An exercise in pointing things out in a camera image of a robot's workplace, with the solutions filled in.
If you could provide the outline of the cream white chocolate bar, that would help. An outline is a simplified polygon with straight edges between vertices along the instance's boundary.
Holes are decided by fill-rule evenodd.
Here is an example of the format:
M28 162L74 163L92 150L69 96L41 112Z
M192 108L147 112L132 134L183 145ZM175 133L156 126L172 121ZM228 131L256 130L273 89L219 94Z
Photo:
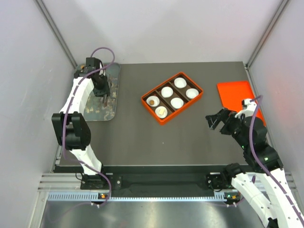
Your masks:
M163 114L164 114L164 112L165 112L165 109L164 109L164 108L162 108L162 109L159 111L159 114L160 114L160 115L163 115Z

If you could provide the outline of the metal tongs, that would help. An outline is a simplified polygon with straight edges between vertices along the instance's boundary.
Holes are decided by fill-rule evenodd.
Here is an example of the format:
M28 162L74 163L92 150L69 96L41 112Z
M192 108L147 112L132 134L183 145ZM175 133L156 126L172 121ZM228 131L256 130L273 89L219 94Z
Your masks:
M103 107L107 107L108 98L109 98L108 94L103 95Z

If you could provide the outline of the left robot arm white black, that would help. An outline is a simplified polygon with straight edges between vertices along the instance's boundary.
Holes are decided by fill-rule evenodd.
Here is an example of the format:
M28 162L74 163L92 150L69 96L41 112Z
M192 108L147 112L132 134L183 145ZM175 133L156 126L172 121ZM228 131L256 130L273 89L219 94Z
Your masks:
M58 144L63 155L71 152L81 164L84 174L92 176L97 188L107 185L108 177L102 174L102 163L97 159L90 143L91 131L84 118L90 94L100 97L103 103L110 96L110 86L102 61L95 57L86 58L85 64L76 70L71 92L60 112L51 117Z

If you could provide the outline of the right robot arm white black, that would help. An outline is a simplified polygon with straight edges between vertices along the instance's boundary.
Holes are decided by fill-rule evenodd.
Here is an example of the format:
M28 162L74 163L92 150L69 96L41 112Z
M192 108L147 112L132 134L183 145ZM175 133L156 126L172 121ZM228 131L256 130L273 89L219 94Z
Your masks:
M233 112L223 108L205 118L214 130L220 122L220 133L230 135L243 150L246 163L261 181L262 193L240 164L232 163L213 179L208 186L216 190L234 188L250 204L266 228L302 228L304 215L291 193L285 170L277 151L266 141L267 129L257 113Z

